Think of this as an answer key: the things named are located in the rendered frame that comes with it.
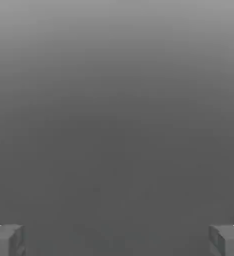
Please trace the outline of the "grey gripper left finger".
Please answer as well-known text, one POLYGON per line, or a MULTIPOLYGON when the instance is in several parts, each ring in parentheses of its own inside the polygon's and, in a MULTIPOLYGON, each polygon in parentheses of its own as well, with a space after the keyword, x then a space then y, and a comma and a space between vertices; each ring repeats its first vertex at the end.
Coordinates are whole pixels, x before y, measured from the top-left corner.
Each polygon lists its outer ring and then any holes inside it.
POLYGON ((0 224, 0 256, 26 256, 23 225, 0 224))

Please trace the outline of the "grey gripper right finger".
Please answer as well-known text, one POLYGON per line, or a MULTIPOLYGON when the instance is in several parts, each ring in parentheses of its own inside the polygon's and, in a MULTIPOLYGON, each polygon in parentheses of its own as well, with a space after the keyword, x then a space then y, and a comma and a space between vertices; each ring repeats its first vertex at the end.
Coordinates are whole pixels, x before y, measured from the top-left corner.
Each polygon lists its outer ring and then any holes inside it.
POLYGON ((234 256, 234 224, 210 225, 208 238, 211 256, 234 256))

